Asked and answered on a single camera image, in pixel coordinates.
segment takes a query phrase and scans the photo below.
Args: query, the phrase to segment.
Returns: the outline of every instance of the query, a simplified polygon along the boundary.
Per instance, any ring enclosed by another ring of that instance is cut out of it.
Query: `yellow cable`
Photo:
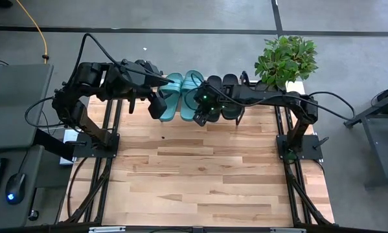
[[[28,15],[28,17],[31,19],[31,21],[34,23],[34,25],[36,26],[38,32],[39,32],[40,35],[41,35],[41,38],[43,38],[43,41],[44,41],[44,55],[45,55],[45,56],[48,56],[48,54],[47,54],[47,42],[45,41],[44,35],[43,35],[43,33],[41,32],[40,27],[37,25],[37,23],[34,21],[34,19],[30,16],[30,14],[29,14],[28,11],[25,9],[25,7],[24,7],[18,0],[16,0],[16,1],[17,1],[17,3],[20,5],[20,7],[24,10],[24,12]],[[44,58],[44,64],[47,64],[47,58]]]

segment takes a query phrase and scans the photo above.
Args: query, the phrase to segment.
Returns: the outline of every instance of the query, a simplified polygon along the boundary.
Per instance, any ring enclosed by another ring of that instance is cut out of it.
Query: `teal slipper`
[[[185,75],[185,79],[183,80],[181,88],[181,118],[184,121],[193,121],[195,110],[197,109],[198,104],[194,100],[196,91],[191,90],[199,87],[203,80],[204,77],[198,71],[188,71],[188,73]]]
[[[174,81],[174,83],[168,83],[159,87],[159,90],[163,93],[166,103],[166,111],[159,119],[162,122],[168,122],[174,119],[179,97],[181,96],[181,86],[183,81],[182,74],[177,72],[169,74],[166,78]]]

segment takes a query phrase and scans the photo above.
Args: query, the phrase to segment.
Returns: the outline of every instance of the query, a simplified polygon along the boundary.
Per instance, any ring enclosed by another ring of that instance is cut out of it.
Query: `white object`
[[[64,139],[63,142],[68,141],[76,141],[77,140],[78,133],[72,129],[66,129],[64,131]],[[73,162],[76,161],[76,157],[73,157],[73,161],[68,161],[67,159],[60,158],[60,165],[72,165]]]

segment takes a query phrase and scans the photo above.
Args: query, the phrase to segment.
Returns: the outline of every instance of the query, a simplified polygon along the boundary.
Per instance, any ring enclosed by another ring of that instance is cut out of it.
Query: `wooden table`
[[[284,167],[275,145],[273,107],[247,108],[238,127],[222,117],[199,127],[183,121],[179,113],[171,122],[152,120],[149,104],[137,102],[132,115],[128,105],[122,110],[120,148],[103,225],[292,226]],[[88,114],[99,126],[105,107],[106,103],[90,99]],[[88,159],[78,172],[73,211],[89,191],[94,161]],[[302,161],[302,170],[307,194],[333,222],[322,170],[313,161]],[[299,198],[297,202],[303,221]],[[66,218],[65,202],[60,221]]]

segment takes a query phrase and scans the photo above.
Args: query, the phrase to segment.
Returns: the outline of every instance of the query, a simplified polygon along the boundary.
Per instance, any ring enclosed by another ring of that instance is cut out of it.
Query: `computer mouse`
[[[25,195],[25,178],[24,173],[13,174],[6,183],[5,196],[10,205],[16,205],[22,202]]]

